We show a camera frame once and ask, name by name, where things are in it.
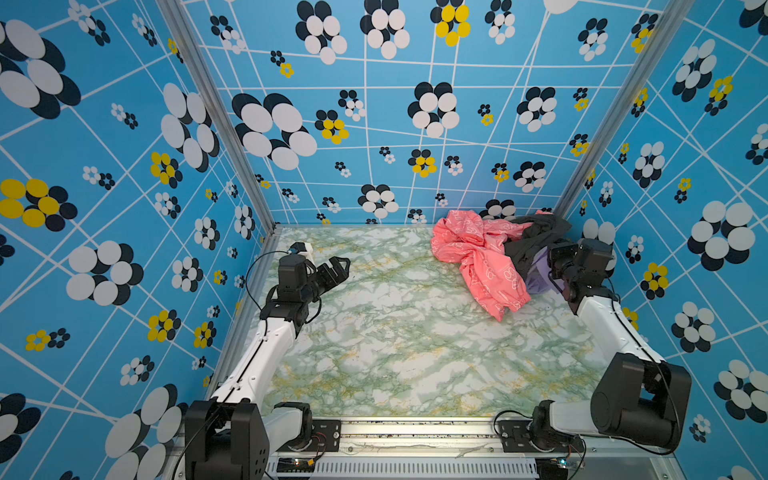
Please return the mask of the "purple cloth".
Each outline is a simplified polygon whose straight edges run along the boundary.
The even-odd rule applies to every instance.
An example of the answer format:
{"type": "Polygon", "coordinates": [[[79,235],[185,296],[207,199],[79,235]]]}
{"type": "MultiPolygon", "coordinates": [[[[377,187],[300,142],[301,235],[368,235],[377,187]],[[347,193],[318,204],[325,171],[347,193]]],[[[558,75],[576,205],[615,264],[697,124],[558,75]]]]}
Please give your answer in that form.
{"type": "Polygon", "coordinates": [[[548,248],[542,248],[535,255],[527,273],[525,285],[530,295],[539,295],[547,291],[562,292],[564,282],[550,279],[551,267],[548,264],[548,248]]]}

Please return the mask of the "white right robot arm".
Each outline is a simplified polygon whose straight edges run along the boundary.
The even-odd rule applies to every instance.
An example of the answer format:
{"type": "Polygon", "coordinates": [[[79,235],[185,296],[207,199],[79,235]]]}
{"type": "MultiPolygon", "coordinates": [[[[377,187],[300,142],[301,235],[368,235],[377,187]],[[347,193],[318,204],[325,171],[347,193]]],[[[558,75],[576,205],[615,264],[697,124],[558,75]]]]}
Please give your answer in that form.
{"type": "Polygon", "coordinates": [[[540,402],[530,439],[550,451],[578,438],[606,437],[670,455],[684,433],[692,377],[631,325],[618,295],[604,284],[611,258],[611,248],[595,239],[559,242],[547,251],[550,282],[589,328],[608,365],[589,399],[540,402]]]}

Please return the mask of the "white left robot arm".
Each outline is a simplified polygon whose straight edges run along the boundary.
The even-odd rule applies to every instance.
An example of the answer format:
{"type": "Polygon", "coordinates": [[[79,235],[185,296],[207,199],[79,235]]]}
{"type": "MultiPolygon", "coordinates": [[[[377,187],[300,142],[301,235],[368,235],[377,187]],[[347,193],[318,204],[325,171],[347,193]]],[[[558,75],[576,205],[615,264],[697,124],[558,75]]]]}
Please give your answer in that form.
{"type": "Polygon", "coordinates": [[[232,372],[207,400],[190,405],[184,418],[184,447],[172,474],[183,479],[263,479],[280,447],[307,446],[312,411],[303,402],[282,402],[261,412],[274,374],[303,327],[317,314],[323,294],[350,276],[351,261],[333,256],[313,262],[311,246],[296,243],[282,252],[278,281],[259,311],[259,326],[232,372]]]}

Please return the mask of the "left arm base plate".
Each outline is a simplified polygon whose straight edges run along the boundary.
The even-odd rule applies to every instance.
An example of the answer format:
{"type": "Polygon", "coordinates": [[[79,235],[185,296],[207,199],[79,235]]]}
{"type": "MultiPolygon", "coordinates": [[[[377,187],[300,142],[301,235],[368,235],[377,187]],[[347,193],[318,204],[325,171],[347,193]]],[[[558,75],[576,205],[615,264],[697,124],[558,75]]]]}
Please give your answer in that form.
{"type": "Polygon", "coordinates": [[[315,419],[309,439],[298,444],[286,443],[279,452],[328,453],[338,452],[342,434],[342,421],[339,419],[315,419]]]}

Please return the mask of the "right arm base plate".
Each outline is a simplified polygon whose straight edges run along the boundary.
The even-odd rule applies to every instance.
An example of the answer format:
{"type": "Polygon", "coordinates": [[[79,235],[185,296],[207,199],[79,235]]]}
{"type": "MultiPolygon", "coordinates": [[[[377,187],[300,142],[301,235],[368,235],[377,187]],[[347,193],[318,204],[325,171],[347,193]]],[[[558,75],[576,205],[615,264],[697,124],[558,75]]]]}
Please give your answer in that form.
{"type": "Polygon", "coordinates": [[[584,445],[574,435],[537,430],[529,420],[498,420],[494,431],[499,437],[504,453],[533,454],[581,454],[584,445]]]}

